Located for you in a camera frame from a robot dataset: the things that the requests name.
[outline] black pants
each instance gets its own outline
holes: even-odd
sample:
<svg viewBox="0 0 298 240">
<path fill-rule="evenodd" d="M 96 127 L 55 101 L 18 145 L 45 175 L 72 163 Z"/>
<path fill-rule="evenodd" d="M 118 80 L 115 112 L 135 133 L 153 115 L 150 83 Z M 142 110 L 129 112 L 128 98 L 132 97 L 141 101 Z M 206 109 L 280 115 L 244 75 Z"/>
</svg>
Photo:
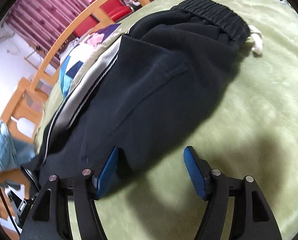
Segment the black pants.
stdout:
<svg viewBox="0 0 298 240">
<path fill-rule="evenodd" d="M 217 107 L 237 74 L 247 24 L 210 0 L 187 0 L 148 15 L 122 37 L 118 57 L 74 125 L 27 168 L 44 185 L 51 174 L 100 172 L 114 146 L 112 186 L 175 147 Z"/>
</svg>

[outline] white wall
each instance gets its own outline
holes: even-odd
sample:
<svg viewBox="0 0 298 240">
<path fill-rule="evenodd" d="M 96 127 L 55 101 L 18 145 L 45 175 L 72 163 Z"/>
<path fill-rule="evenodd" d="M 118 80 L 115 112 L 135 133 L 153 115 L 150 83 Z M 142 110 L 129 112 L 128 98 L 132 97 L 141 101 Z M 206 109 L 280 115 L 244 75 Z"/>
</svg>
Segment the white wall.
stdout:
<svg viewBox="0 0 298 240">
<path fill-rule="evenodd" d="M 12 36 L 13 31 L 4 25 L 0 27 L 0 37 L 6 34 Z M 0 43 L 0 116 L 19 80 L 22 77 L 30 79 L 36 73 L 36 69 L 24 60 L 33 51 L 17 34 Z M 36 53 L 29 60 L 36 66 L 42 61 Z"/>
</svg>

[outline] light blue towel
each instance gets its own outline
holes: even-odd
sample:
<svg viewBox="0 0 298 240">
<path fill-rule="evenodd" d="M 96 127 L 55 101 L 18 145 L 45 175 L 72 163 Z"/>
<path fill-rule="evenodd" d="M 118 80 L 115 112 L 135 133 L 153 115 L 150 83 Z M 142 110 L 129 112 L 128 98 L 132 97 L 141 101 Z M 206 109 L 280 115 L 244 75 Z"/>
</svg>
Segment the light blue towel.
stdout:
<svg viewBox="0 0 298 240">
<path fill-rule="evenodd" d="M 35 157 L 34 145 L 12 138 L 0 121 L 0 172 L 19 168 Z"/>
</svg>

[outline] pink curtain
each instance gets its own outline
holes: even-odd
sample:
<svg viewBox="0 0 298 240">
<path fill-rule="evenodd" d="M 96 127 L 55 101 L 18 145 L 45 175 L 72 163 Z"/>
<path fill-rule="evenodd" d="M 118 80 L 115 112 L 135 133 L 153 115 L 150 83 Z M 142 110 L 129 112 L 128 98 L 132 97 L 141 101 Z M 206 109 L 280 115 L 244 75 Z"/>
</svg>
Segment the pink curtain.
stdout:
<svg viewBox="0 0 298 240">
<path fill-rule="evenodd" d="M 93 0 L 17 0 L 5 22 L 25 40 L 49 51 L 60 34 Z M 123 4 L 131 0 L 120 0 Z"/>
</svg>

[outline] blue gripper pad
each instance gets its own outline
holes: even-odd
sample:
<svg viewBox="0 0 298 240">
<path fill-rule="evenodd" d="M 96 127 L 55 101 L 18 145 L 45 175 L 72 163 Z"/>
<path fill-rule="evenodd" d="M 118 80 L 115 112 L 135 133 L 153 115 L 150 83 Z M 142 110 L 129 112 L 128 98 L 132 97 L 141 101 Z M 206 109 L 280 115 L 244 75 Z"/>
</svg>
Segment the blue gripper pad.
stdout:
<svg viewBox="0 0 298 240">
<path fill-rule="evenodd" d="M 203 177 L 189 147 L 184 150 L 184 161 L 196 194 L 206 200 L 205 178 Z"/>
<path fill-rule="evenodd" d="M 106 164 L 104 165 L 98 179 L 97 179 L 97 191 L 96 196 L 100 199 L 104 194 L 107 193 L 111 178 L 116 171 L 116 165 L 119 159 L 118 148 L 114 147 L 111 152 Z"/>
</svg>

